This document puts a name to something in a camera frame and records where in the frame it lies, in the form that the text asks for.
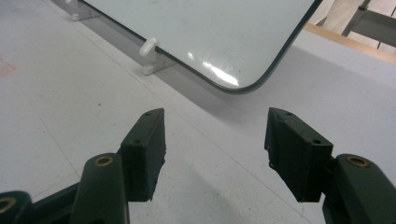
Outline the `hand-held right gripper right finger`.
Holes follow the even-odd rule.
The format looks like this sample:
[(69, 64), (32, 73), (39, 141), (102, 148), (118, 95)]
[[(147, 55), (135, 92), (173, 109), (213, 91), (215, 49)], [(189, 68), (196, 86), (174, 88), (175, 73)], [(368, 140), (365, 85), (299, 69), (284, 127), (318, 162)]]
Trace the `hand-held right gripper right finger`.
[(333, 144), (293, 113), (271, 107), (264, 149), (299, 203), (323, 202), (327, 224), (396, 224), (396, 187), (372, 161), (332, 156)]

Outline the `white whiteboard stand foot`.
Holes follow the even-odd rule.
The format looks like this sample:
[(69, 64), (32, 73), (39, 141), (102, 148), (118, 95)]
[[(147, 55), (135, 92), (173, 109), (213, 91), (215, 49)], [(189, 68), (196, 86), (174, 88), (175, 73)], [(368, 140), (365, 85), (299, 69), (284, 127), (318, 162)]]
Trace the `white whiteboard stand foot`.
[(83, 21), (101, 16), (101, 14), (97, 10), (83, 3), (82, 0), (64, 0), (64, 1), (67, 5), (77, 10), (77, 12), (74, 12), (71, 15), (72, 21)]
[(170, 58), (156, 51), (158, 40), (155, 37), (148, 38), (139, 50), (139, 55), (148, 59), (148, 63), (143, 65), (142, 73), (149, 76), (164, 68), (175, 65)]

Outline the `white metal desk frame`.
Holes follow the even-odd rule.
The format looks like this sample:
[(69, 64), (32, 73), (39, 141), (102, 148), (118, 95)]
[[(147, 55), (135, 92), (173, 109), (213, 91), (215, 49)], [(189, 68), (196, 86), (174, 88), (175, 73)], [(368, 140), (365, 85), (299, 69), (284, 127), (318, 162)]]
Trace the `white metal desk frame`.
[(369, 9), (371, 0), (363, 0), (342, 32), (351, 32), (372, 38), (396, 48), (396, 18)]

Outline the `white whiteboard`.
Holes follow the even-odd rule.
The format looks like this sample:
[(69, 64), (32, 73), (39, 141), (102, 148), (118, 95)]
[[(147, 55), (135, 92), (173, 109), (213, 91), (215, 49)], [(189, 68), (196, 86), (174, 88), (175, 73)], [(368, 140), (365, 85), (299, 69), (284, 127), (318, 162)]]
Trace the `white whiteboard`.
[(322, 0), (83, 0), (227, 92), (259, 87)]

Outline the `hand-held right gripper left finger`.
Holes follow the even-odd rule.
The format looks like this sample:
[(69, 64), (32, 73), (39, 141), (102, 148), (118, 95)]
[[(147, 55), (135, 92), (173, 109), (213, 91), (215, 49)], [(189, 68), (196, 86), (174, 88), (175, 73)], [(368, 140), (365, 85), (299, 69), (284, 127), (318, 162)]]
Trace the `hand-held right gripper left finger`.
[(153, 198), (165, 163), (164, 110), (144, 113), (115, 153), (86, 161), (70, 224), (130, 224), (129, 203)]

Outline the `wooden table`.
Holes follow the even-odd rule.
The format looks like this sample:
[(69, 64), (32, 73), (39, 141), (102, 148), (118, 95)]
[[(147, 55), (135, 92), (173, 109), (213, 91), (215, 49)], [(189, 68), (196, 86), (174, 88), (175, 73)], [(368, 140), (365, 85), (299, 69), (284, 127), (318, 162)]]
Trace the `wooden table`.
[(315, 35), (319, 35), (319, 36), (324, 37), (330, 41), (336, 42), (338, 44), (341, 44), (348, 48), (354, 49), (354, 50), (359, 51), (359, 52), (366, 54), (368, 56), (374, 57), (380, 61), (396, 65), (396, 56), (395, 55), (388, 54), (388, 53), (381, 51), (379, 49), (374, 49), (374, 48), (364, 45), (363, 43), (358, 42), (356, 40), (353, 40), (348, 37), (345, 37), (345, 36), (339, 35), (337, 33), (323, 29), (319, 26), (316, 26), (313, 23), (307, 23), (304, 26), (304, 29), (307, 32), (310, 32)]

